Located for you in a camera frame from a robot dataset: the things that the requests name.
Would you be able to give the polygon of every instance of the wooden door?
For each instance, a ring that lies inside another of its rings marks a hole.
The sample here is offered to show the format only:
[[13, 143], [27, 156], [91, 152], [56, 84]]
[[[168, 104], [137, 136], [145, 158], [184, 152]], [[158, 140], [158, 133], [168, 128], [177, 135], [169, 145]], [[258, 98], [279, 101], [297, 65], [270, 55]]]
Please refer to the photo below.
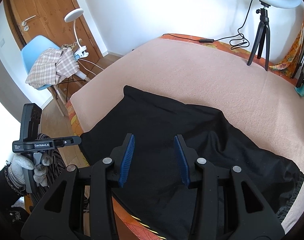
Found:
[[[59, 47], [76, 41], [73, 32], [73, 22], [66, 23], [64, 21], [65, 15], [75, 9], [72, 0], [10, 0], [10, 3], [17, 25], [26, 43], [38, 35], [47, 37]], [[34, 15], [36, 17], [27, 21], [26, 26], [29, 26], [29, 29], [25, 31], [22, 22]], [[97, 50], [95, 49], [80, 18], [76, 20], [76, 33], [78, 38], [82, 39], [81, 46], [86, 45], [87, 52], [89, 52], [89, 56], [85, 59], [97, 63], [101, 55], [97, 53], [98, 48]], [[82, 61], [82, 64], [89, 70], [93, 67], [88, 62]], [[87, 75], [89, 73], [83, 67], [80, 67], [80, 70]], [[67, 85], [62, 84], [60, 87], [66, 88]], [[73, 94], [78, 89], [80, 89], [79, 85], [69, 84], [69, 94]]]

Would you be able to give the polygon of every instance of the black tripod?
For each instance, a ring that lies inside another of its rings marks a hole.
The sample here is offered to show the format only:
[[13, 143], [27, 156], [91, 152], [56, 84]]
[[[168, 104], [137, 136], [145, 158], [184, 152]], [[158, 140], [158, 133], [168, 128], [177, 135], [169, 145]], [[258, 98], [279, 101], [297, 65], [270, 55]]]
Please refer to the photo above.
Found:
[[247, 65], [250, 66], [252, 64], [252, 61], [254, 59], [255, 53], [258, 48], [257, 58], [260, 59], [263, 52], [263, 46], [264, 46], [264, 40], [266, 37], [266, 57], [265, 57], [265, 70], [267, 71], [269, 68], [269, 60], [270, 60], [270, 43], [271, 43], [271, 31], [270, 31], [270, 25], [269, 25], [269, 18], [267, 16], [267, 10], [264, 8], [256, 10], [256, 13], [261, 13], [260, 16], [260, 24], [258, 25], [258, 30], [256, 34], [256, 38], [254, 41], [253, 49], [250, 55], [250, 58], [248, 59]]

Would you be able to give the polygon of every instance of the black sleeve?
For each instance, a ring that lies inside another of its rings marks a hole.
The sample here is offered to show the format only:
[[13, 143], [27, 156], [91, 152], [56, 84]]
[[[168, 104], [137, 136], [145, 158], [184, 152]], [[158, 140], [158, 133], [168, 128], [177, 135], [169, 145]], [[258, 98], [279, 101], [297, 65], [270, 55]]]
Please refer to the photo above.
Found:
[[0, 209], [10, 208], [21, 196], [26, 195], [25, 191], [15, 189], [8, 177], [8, 166], [0, 171]]

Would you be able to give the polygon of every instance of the device handle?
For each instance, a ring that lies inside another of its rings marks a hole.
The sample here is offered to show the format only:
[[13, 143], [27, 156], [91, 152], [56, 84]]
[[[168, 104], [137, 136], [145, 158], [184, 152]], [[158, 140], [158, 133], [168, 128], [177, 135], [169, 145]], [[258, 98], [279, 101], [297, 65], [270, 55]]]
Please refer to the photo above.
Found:
[[[25, 157], [33, 161], [33, 153], [24, 154]], [[27, 170], [23, 168], [23, 176], [25, 178], [25, 190], [27, 193], [36, 193], [37, 192], [37, 183], [34, 178], [34, 170]]]

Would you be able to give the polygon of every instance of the white glove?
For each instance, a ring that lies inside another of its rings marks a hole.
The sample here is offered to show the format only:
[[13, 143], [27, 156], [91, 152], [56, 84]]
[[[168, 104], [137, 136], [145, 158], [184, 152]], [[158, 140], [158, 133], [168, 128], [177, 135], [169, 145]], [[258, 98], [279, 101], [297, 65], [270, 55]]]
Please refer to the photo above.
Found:
[[19, 188], [25, 185], [25, 178], [23, 175], [23, 169], [34, 170], [33, 179], [35, 182], [40, 183], [41, 186], [45, 187], [48, 185], [47, 172], [48, 167], [52, 163], [52, 158], [43, 153], [40, 164], [34, 166], [33, 162], [27, 157], [21, 154], [15, 154], [10, 167], [8, 168], [8, 174], [10, 180]]

